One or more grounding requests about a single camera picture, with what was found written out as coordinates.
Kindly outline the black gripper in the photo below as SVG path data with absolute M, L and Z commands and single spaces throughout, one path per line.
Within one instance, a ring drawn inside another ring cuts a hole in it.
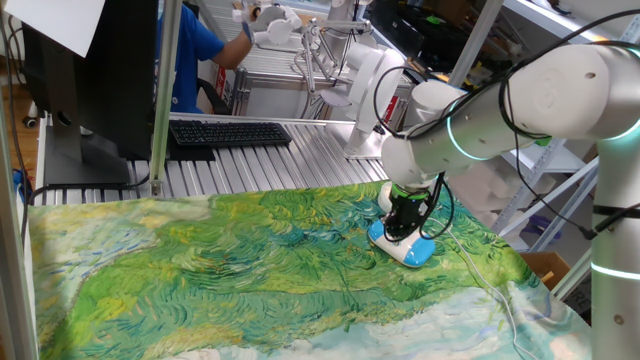
M 429 206 L 426 198 L 411 199 L 395 197 L 391 199 L 391 211 L 383 219 L 384 236 L 390 242 L 409 238 L 419 230 L 419 225 Z

